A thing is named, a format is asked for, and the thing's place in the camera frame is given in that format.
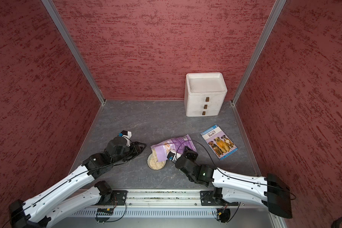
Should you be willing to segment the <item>purple oats bag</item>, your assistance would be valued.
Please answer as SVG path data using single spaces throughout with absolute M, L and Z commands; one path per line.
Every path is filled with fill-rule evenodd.
M 158 162 L 163 162 L 167 160 L 167 155 L 171 150 L 182 154 L 186 146 L 197 152 L 196 147 L 189 135 L 165 140 L 159 144 L 152 145 L 151 149 L 156 153 Z

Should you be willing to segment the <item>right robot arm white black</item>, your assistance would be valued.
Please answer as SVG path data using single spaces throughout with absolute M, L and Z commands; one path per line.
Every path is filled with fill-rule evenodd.
M 207 164 L 197 164 L 198 154 L 185 146 L 182 154 L 171 151 L 168 159 L 175 164 L 189 181 L 209 187 L 217 204 L 234 202 L 266 206 L 270 213 L 291 219 L 292 206 L 290 188 L 279 177 L 269 173 L 267 177 L 253 177 L 231 173 Z

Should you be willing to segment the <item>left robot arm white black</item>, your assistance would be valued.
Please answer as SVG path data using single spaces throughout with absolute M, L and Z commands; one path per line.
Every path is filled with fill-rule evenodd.
M 84 193 L 73 196 L 83 186 L 97 180 L 114 166 L 127 163 L 146 148 L 127 133 L 111 140 L 101 153 L 82 162 L 71 174 L 39 195 L 9 206 L 9 223 L 13 228 L 49 228 L 68 215 L 92 205 L 117 205 L 118 200 L 106 181 L 97 182 Z

